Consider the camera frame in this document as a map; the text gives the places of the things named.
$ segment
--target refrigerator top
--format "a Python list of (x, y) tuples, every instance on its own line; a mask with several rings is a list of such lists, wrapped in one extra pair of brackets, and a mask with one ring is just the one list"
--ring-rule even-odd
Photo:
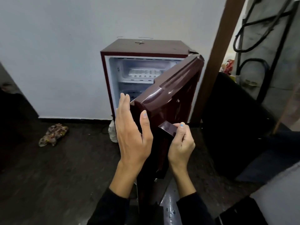
[(117, 39), (108, 47), (101, 51), (118, 53), (138, 53), (143, 54), (170, 54), (182, 55), (183, 58), (190, 52), (194, 52), (180, 40), (137, 40), (137, 39)]

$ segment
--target black baseboard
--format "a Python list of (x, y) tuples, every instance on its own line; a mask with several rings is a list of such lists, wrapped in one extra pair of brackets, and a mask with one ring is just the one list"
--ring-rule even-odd
[(72, 118), (39, 118), (41, 122), (49, 123), (81, 123), (81, 124), (102, 124), (109, 125), (111, 120), (99, 119), (72, 119)]

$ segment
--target right hand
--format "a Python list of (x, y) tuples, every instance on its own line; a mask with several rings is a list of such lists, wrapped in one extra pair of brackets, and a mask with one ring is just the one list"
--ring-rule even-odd
[(174, 173), (187, 172), (188, 160), (196, 145), (188, 125), (184, 122), (174, 125), (177, 132), (169, 149), (169, 164)]

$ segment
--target mini fridge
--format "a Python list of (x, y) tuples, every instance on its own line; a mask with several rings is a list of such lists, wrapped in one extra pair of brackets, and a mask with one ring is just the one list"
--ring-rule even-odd
[(118, 39), (101, 51), (113, 118), (120, 93), (131, 97), (138, 128), (147, 111), (153, 145), (138, 178), (140, 211), (146, 211), (152, 184), (168, 168), (167, 153), (175, 135), (172, 123), (187, 122), (204, 59), (182, 41)]

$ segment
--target hand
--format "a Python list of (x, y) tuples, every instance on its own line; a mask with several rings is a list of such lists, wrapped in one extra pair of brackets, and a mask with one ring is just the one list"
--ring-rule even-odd
[(171, 143), (168, 159), (179, 196), (182, 198), (196, 192), (187, 170), (188, 160), (195, 148), (195, 143), (188, 125), (184, 122), (174, 125), (177, 127), (177, 132)]
[(121, 159), (110, 189), (120, 197), (128, 198), (137, 175), (151, 153), (153, 135), (147, 112), (140, 115), (142, 134), (130, 113), (130, 97), (121, 93), (116, 111), (115, 127), (121, 152)]
[(187, 172), (188, 160), (195, 148), (194, 139), (188, 125), (184, 122), (174, 124), (176, 135), (171, 143), (168, 159), (174, 173)]

